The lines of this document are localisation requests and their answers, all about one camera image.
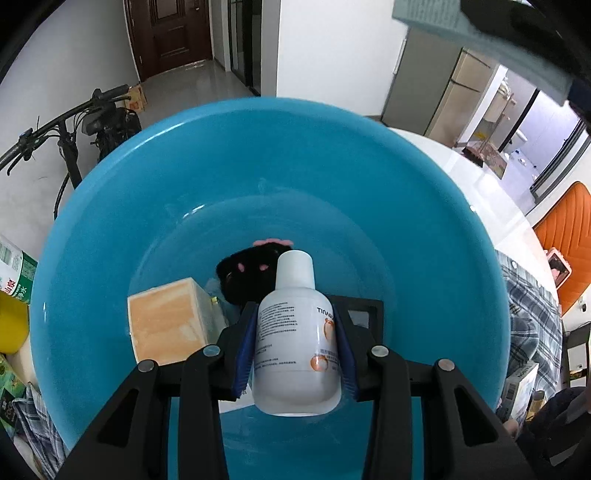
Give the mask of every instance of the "screw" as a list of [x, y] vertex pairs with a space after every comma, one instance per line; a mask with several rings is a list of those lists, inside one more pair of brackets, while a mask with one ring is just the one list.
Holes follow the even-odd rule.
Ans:
[[146, 374], [151, 372], [155, 365], [156, 364], [154, 363], [154, 360], [142, 360], [140, 363], [138, 363], [138, 370], [143, 374]]
[[447, 358], [442, 358], [437, 364], [441, 370], [445, 370], [446, 372], [451, 372], [456, 367], [456, 364]]
[[384, 345], [376, 345], [371, 349], [373, 356], [388, 356], [388, 348]]
[[207, 345], [203, 349], [203, 355], [205, 356], [218, 356], [220, 352], [220, 347], [218, 347], [217, 345]]

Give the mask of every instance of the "green label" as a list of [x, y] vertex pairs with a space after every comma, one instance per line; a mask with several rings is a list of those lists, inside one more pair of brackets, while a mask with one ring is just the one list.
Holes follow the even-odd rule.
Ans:
[[36, 270], [37, 262], [23, 252], [21, 275], [18, 278], [17, 287], [12, 296], [27, 305], [31, 303], [31, 291], [33, 290], [33, 278], [35, 278]]

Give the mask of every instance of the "white plastic bottle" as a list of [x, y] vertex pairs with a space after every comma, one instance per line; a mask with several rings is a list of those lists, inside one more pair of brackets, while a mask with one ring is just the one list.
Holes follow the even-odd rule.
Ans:
[[275, 291], [261, 302], [256, 326], [252, 393], [265, 413], [320, 415], [340, 401], [332, 305], [315, 287], [306, 252], [279, 257]]

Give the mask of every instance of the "cardboard box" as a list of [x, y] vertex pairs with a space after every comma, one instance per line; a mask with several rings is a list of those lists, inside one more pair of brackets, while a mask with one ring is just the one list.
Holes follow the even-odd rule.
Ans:
[[523, 426], [537, 375], [538, 364], [530, 361], [507, 377], [501, 395], [501, 406], [496, 411], [501, 421], [512, 418], [517, 421], [519, 428]]
[[140, 84], [137, 84], [129, 89], [127, 96], [130, 100], [125, 101], [125, 108], [133, 110], [136, 113], [143, 112], [148, 105], [144, 95], [144, 89]]
[[12, 401], [25, 396], [25, 385], [19, 380], [7, 360], [0, 355], [0, 423], [10, 438], [14, 437], [17, 413]]
[[227, 326], [217, 299], [192, 278], [132, 295], [127, 300], [135, 359], [168, 365], [216, 343]]

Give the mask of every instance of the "plaid fabric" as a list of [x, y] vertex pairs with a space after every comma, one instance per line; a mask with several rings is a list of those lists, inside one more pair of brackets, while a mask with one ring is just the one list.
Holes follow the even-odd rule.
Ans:
[[562, 325], [558, 305], [551, 293], [517, 262], [501, 252], [497, 252], [497, 257], [511, 314], [507, 376], [533, 360], [539, 364], [534, 389], [544, 390], [546, 398], [550, 398], [560, 381]]
[[53, 480], [62, 463], [66, 460], [66, 448], [51, 421], [41, 394], [31, 385], [27, 385], [24, 398], [12, 401], [21, 427], [31, 450], [41, 463], [43, 475]]

